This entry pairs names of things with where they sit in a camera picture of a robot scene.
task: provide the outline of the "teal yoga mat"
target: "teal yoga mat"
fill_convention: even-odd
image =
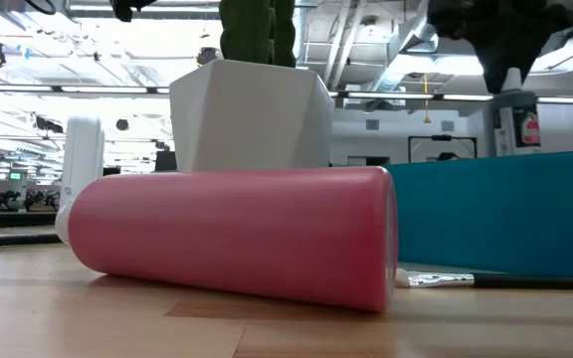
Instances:
[[[573,152],[385,168],[400,261],[573,276]]]

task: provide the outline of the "black cable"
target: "black cable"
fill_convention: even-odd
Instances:
[[[50,6],[50,10],[43,9],[39,5],[35,4],[33,0],[26,0],[28,5],[32,6],[35,10],[39,11],[40,13],[46,15],[55,15],[57,13],[57,9],[55,8],[55,5],[52,3],[52,1],[51,0],[44,0],[44,1],[46,2],[46,4],[48,4],[48,6]]]

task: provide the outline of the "cactus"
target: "cactus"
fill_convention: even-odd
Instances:
[[[222,0],[220,48],[225,59],[295,67],[294,8],[294,0]]]

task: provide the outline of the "white planter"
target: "white planter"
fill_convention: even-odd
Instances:
[[[315,72],[216,60],[169,97],[178,171],[328,165],[333,103]]]

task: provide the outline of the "wall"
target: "wall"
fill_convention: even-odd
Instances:
[[[333,114],[333,135],[330,161],[333,165],[346,165],[348,157],[389,157],[391,164],[408,163],[408,137],[414,135],[448,134],[468,136],[468,119],[459,117],[454,110],[432,110],[432,123],[424,123],[426,114],[417,111],[374,111],[336,109]],[[379,130],[367,130],[366,119],[379,119]],[[442,120],[452,120],[455,131],[444,133]],[[448,151],[462,157],[470,152],[456,142],[423,142],[413,151],[413,158],[438,156]]]
[[[540,104],[538,113],[543,152],[573,151],[573,105]],[[470,117],[468,129],[477,137],[479,157],[486,156],[481,111]]]

